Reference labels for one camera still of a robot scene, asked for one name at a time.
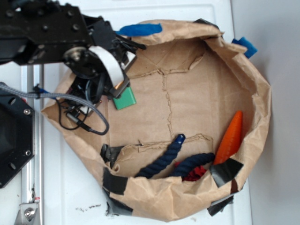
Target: black metal bracket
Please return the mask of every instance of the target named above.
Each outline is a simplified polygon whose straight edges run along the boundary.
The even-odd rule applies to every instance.
[[[33,157],[34,110],[18,96],[0,90],[0,188]]]

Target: rope toy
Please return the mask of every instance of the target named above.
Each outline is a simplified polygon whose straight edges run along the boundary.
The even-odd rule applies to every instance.
[[[182,161],[169,177],[186,177],[188,174],[198,166],[205,165],[215,159],[214,153],[201,153],[190,156]]]
[[[152,164],[142,168],[135,177],[146,177],[147,179],[150,179],[155,174],[158,174],[165,169],[177,157],[185,139],[186,137],[183,134],[178,135],[175,141],[168,146],[167,151],[160,158],[155,160]]]

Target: gray braided cable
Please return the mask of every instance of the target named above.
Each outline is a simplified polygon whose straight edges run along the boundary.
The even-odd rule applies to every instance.
[[[105,135],[109,130],[109,124],[104,115],[89,101],[84,100],[82,98],[69,95],[69,94],[61,94],[61,93],[26,93],[23,91],[19,91],[17,89],[8,87],[6,84],[0,82],[0,89],[5,90],[13,95],[21,96],[23,98],[64,98],[72,101],[76,101],[86,107],[89,107],[93,110],[105,123],[105,130],[103,132],[97,132],[98,135]]]

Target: green sponge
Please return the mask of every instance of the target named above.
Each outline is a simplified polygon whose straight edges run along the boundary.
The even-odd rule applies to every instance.
[[[118,99],[114,98],[113,101],[117,110],[136,104],[135,96],[133,95],[131,87],[127,87],[123,91],[121,97]]]

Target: black duct tape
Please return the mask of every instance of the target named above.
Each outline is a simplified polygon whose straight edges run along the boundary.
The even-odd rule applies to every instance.
[[[108,204],[108,209],[107,209],[107,214],[114,214],[114,215],[124,215],[124,216],[131,216],[133,209],[126,206],[125,204],[112,199],[109,196],[109,192],[104,190],[104,195],[106,197],[107,200],[107,204]]]
[[[109,192],[117,195],[123,195],[126,189],[128,178],[112,175],[108,168],[104,169],[103,187]]]
[[[221,187],[227,182],[232,181],[244,165],[232,158],[224,163],[211,165],[210,173],[215,180],[217,187]]]
[[[110,162],[112,168],[123,147],[124,146],[110,147],[109,145],[104,144],[102,146],[100,155],[103,158],[104,162]]]
[[[198,19],[196,21],[194,21],[195,23],[201,23],[201,24],[206,24],[206,25],[212,25],[218,29],[220,29],[217,25],[213,24],[212,22],[208,22],[207,20],[204,19]]]
[[[229,195],[229,197],[226,197],[225,200],[217,203],[217,204],[212,204],[207,210],[208,213],[211,216],[216,215],[218,212],[223,211],[226,205],[233,203],[233,195]]]

